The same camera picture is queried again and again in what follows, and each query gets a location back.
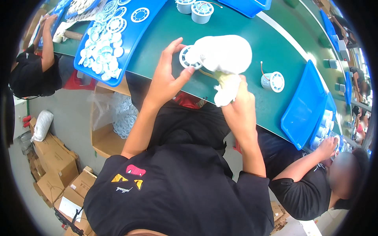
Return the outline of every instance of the white rag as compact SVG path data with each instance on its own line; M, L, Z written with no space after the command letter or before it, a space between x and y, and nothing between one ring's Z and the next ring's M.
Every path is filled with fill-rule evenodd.
M206 69L215 72L219 85L214 97L216 106L227 106L235 101L239 89L239 74L246 71L252 62L252 49L238 35L206 36L191 47L191 57Z

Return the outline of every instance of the green workbench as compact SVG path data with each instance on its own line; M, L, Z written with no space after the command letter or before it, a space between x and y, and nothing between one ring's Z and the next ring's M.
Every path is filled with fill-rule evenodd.
M311 0L303 2L313 4ZM275 0L272 1L271 9L264 13L282 26L305 52L312 55L314 64L335 100L342 132L350 137L351 129L344 123L352 121L351 108L346 104L343 93L335 89L335 83L345 84L345 77L341 68L330 69L324 62L325 59L337 58L321 26L302 4L293 8L283 0ZM69 30L84 33L88 24L78 22ZM174 39L183 37L183 44L191 45L204 36L227 34L240 35L251 45L252 63L243 74L247 77L248 90L256 98L257 124L288 140L280 127L280 121L307 62L286 38L258 16L250 19L226 6L222 9L215 7L210 21L200 25L194 23L190 15L179 13L173 1L167 1L143 34L127 71L152 78L162 50ZM68 39L60 44L54 43L54 51L74 56L78 46L78 41ZM285 78L282 92L275 93L262 88L260 61L263 61L264 73L282 73ZM347 63L342 62L341 65L349 71ZM183 67L176 54L172 60L173 76L177 77L181 70ZM216 80L196 71L182 90L213 103L216 94L214 85L218 85ZM334 131L340 134L338 125L335 125Z

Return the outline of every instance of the gray floor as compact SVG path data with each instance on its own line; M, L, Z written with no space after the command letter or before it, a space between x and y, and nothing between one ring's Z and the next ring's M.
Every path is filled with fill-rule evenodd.
M105 158L100 155L96 157L91 145L91 103L87 101L91 93L92 91L86 90L61 89L53 96L31 100L29 107L32 117L37 117L42 110L52 112L54 120L50 131L61 139L67 148L79 155L82 167L88 165L98 174L104 165ZM232 134L225 140L228 146L224 157L234 173L233 179L237 181L239 172L242 170L242 156L232 148L234 143ZM45 235L62 235L61 223L54 216L54 211L47 207L34 190L34 180L30 174L27 157L22 154L19 144L15 143L9 149L9 153L16 184L36 224ZM271 200L275 201L274 194L270 193Z

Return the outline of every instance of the wooden handle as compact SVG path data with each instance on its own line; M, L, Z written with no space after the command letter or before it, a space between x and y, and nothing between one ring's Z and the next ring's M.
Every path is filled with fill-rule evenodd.
M74 39L74 40L81 41L81 38L83 37L83 34L66 30L64 32L64 37L69 38L69 39Z

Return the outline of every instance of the white label on box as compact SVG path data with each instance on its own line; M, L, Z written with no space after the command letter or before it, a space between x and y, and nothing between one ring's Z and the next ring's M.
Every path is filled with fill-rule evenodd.
M79 207L75 203L71 202L67 198L62 197L62 201L60 202L60 206L59 206L59 211L61 211L62 213L66 214L67 216L69 216L71 218L74 218L75 214L76 214L76 209L77 209L77 211L80 211L81 207ZM80 220L81 220L80 218L81 218L82 213L83 213L83 211L81 211L76 216L77 222L80 222Z

